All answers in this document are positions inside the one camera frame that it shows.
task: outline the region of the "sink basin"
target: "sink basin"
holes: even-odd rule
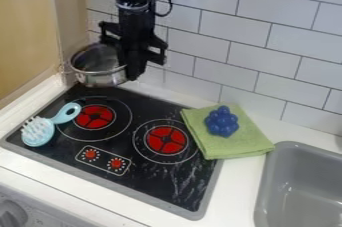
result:
[[[281,142],[267,155],[256,227],[342,227],[342,155]]]

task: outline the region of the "toy stove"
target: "toy stove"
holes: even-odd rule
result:
[[[203,217],[221,161],[207,161],[184,125],[183,107],[119,88],[75,85],[37,115],[82,106],[38,148],[20,130],[3,147],[182,217]]]

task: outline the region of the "metal pot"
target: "metal pot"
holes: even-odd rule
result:
[[[105,44],[87,46],[70,58],[77,80],[87,87],[117,86],[127,81],[117,50]]]

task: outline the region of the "white backsplash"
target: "white backsplash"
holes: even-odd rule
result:
[[[173,1],[155,29],[168,63],[141,82],[342,135],[342,0]],[[88,0],[92,41],[114,2]]]

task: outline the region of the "folded dish towel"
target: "folded dish towel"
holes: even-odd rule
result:
[[[232,136],[224,138],[212,135],[208,132],[204,119],[212,110],[219,106],[202,109],[183,109],[181,115],[194,137],[198,147],[202,151],[204,158],[227,159],[248,156],[258,156],[272,151],[274,145],[237,105],[227,105],[231,113],[239,118],[239,130]]]

